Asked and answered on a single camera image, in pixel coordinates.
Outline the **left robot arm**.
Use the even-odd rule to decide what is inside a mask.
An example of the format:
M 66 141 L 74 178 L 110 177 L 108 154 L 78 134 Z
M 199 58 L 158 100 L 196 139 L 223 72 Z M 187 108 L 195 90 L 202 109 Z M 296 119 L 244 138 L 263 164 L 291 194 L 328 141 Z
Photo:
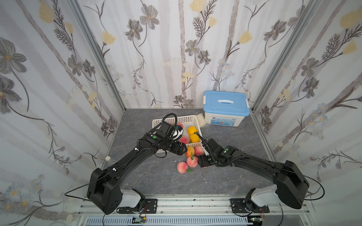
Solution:
M 121 160 L 102 170 L 97 168 L 90 177 L 87 198 L 106 215 L 119 208 L 140 212 L 145 206 L 145 196 L 136 189 L 120 188 L 123 181 L 147 158 L 158 150 L 183 155 L 186 145 L 172 140 L 169 136 L 160 137 L 147 133 L 137 141 L 136 147 Z

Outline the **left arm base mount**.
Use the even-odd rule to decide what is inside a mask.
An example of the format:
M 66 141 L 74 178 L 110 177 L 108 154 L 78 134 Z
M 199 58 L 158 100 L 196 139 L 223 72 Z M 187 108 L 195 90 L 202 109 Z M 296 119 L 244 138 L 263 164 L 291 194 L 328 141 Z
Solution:
M 136 207 L 119 207 L 116 212 L 119 214 L 156 214 L 158 199 L 141 199 Z

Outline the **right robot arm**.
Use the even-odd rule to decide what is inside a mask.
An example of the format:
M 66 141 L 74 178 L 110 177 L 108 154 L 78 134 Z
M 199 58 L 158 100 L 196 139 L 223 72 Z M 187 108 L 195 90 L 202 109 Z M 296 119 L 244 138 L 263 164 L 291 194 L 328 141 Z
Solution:
M 293 162 L 279 163 L 264 160 L 231 146 L 222 148 L 218 144 L 204 144 L 203 147 L 208 155 L 203 154 L 198 157 L 200 167 L 234 166 L 246 169 L 273 182 L 272 186 L 252 188 L 249 191 L 244 200 L 248 211 L 276 203 L 283 203 L 298 210 L 302 208 L 309 183 Z

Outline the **yellow peach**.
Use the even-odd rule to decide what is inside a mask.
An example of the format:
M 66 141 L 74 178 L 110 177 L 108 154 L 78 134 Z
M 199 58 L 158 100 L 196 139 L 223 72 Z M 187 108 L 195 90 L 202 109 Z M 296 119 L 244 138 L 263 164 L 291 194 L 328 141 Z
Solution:
M 189 136 L 196 134 L 198 132 L 198 129 L 195 126 L 190 126 L 187 129 L 187 133 Z
M 198 143 L 198 142 L 200 142 L 200 138 L 199 138 L 198 134 L 195 133 L 195 134 L 190 135 L 189 142 L 190 143 Z

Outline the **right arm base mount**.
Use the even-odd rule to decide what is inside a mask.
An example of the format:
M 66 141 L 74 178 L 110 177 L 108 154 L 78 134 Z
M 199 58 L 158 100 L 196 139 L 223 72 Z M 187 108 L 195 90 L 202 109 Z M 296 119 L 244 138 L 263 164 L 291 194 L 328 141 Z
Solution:
M 232 212 L 235 214 L 251 214 L 251 213 L 269 213 L 268 206 L 259 207 L 252 201 L 245 201 L 244 198 L 232 198 L 230 199 L 230 206 Z

